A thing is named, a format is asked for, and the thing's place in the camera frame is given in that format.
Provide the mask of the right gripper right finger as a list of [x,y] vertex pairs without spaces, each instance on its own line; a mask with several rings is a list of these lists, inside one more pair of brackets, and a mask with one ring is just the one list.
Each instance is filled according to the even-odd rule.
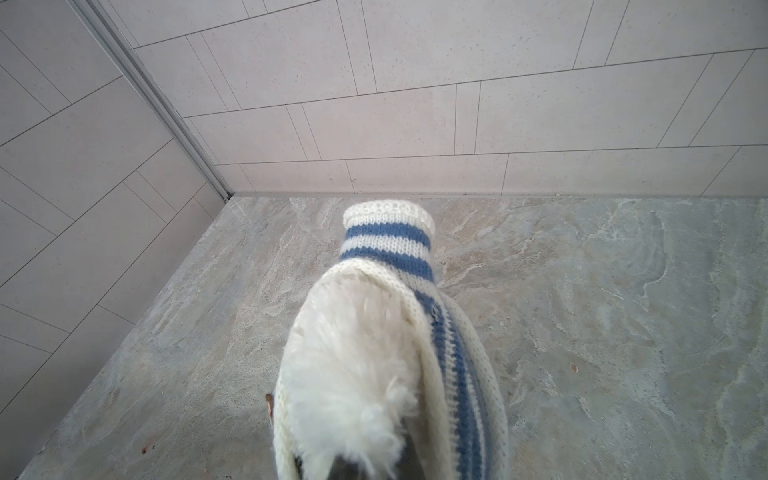
[[423,466],[419,460],[418,453],[412,436],[406,433],[404,436],[405,446],[401,452],[400,459],[396,466],[397,480],[425,480]]

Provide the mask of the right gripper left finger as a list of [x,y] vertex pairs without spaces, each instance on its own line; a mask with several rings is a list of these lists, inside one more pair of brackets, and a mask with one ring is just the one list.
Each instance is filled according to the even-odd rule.
[[331,465],[327,480],[368,480],[368,474],[358,463],[337,456]]

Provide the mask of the blue white striped knit sweater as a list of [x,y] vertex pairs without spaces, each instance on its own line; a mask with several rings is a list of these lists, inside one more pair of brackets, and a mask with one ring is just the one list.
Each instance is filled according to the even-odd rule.
[[[408,428],[426,479],[506,478],[509,434],[501,388],[472,322],[435,282],[434,220],[406,200],[372,200],[347,208],[343,226],[339,260],[317,282],[355,271],[401,299],[421,368],[419,412]],[[273,416],[283,398],[280,365],[270,399],[276,472],[281,479],[304,479],[286,421]]]

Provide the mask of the white teddy bear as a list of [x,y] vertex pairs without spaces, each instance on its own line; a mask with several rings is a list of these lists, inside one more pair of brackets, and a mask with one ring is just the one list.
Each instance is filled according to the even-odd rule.
[[355,271],[321,278],[290,330],[273,410],[302,478],[327,479],[342,456],[368,479],[396,479],[420,381],[401,299]]

